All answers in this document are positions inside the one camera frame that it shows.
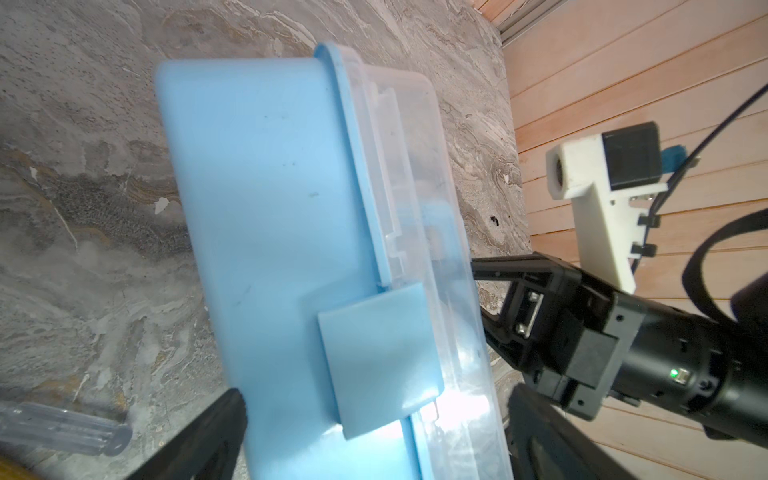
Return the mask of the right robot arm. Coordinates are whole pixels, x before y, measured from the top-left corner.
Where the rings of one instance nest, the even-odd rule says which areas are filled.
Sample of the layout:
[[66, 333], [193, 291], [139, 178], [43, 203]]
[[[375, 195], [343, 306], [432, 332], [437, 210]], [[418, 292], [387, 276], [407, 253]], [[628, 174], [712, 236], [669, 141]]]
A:
[[767, 280], [742, 288], [724, 312], [703, 263], [716, 244], [766, 227], [757, 211], [699, 246], [682, 275], [691, 313], [541, 253], [475, 259], [476, 280], [509, 286], [500, 312], [482, 316], [486, 340], [531, 389], [579, 418], [593, 420], [613, 397], [696, 421], [712, 439], [765, 446]]

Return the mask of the blue plastic tool box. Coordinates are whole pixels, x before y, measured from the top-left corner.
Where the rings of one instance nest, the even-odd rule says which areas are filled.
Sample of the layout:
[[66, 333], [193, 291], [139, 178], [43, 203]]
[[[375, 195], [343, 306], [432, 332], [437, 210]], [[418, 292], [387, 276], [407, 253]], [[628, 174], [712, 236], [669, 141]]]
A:
[[511, 478], [429, 79], [324, 43], [155, 85], [249, 475]]

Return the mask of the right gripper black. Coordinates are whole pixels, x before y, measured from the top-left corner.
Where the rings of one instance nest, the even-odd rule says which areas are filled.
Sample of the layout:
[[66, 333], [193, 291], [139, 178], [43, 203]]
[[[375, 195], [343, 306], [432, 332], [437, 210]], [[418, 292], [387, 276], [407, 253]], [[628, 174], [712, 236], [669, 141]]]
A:
[[578, 267], [533, 252], [471, 260], [477, 281], [510, 283], [501, 310], [481, 307], [486, 343], [565, 412], [597, 416], [620, 363], [606, 331], [615, 290]]

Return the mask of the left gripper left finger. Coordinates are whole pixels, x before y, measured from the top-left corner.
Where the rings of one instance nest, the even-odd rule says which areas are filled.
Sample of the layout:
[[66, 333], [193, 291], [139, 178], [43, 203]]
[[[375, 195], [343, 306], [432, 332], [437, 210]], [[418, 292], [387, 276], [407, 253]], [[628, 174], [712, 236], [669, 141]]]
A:
[[230, 479], [247, 424], [245, 400], [231, 388], [129, 477]]

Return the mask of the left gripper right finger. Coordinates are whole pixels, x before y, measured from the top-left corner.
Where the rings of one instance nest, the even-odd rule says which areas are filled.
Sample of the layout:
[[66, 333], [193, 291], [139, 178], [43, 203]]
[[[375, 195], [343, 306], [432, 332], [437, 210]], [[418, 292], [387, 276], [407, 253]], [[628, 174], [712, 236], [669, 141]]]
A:
[[506, 428], [516, 479], [632, 479], [634, 476], [524, 384], [507, 402]]

